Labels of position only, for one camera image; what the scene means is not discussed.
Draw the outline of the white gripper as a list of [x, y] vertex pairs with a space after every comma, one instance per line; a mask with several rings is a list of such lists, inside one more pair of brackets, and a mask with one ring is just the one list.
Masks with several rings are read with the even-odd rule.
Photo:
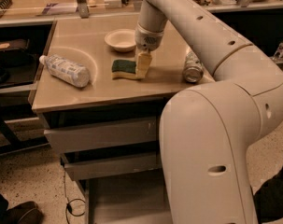
[[162, 42], [164, 27], [155, 31], [154, 29], [145, 28], [140, 23], [135, 27], [134, 41], [136, 46], [141, 49], [135, 55], [135, 76], [143, 79], [149, 70], [152, 61], [151, 51], [157, 49]]

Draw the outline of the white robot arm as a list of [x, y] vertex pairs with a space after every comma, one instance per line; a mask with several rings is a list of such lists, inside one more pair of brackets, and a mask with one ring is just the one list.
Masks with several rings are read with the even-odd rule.
[[143, 0], [137, 46], [177, 29], [213, 77], [166, 104], [163, 175], [173, 224], [258, 224], [246, 154], [283, 120], [283, 72], [258, 47], [192, 0]]

